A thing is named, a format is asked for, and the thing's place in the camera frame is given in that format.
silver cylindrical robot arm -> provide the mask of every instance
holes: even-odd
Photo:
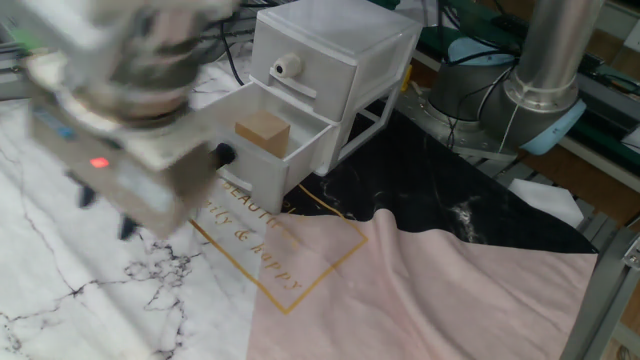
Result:
[[[519,61],[513,60],[517,65],[489,61],[488,56],[457,66],[443,64],[429,96],[431,105],[441,118],[444,114],[467,127],[476,123],[475,129],[498,142],[499,152],[503,147],[548,151],[586,109],[578,98],[576,73],[602,3],[539,0]],[[509,75],[499,83],[478,91],[504,71]]]

pink cloth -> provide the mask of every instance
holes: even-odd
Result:
[[[407,233],[387,210],[278,221],[255,249],[251,360],[557,359],[597,258]]]

wooden block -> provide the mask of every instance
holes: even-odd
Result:
[[[236,122],[236,134],[281,159],[287,153],[289,129],[284,120],[265,110]]]

black marble surface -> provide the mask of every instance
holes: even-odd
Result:
[[[368,126],[359,118],[356,133]],[[393,212],[408,232],[442,229],[472,243],[560,253],[595,253],[571,226],[530,207],[495,180],[394,112],[385,130],[325,177],[302,185],[347,218]],[[303,215],[335,215],[300,188],[285,200]]]

white marble surface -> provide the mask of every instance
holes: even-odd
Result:
[[[245,80],[250,50],[233,49]],[[237,88],[228,73],[205,69],[196,107]],[[191,225],[117,240],[120,214],[78,209],[25,120],[0,103],[0,359],[244,359],[256,287]]]

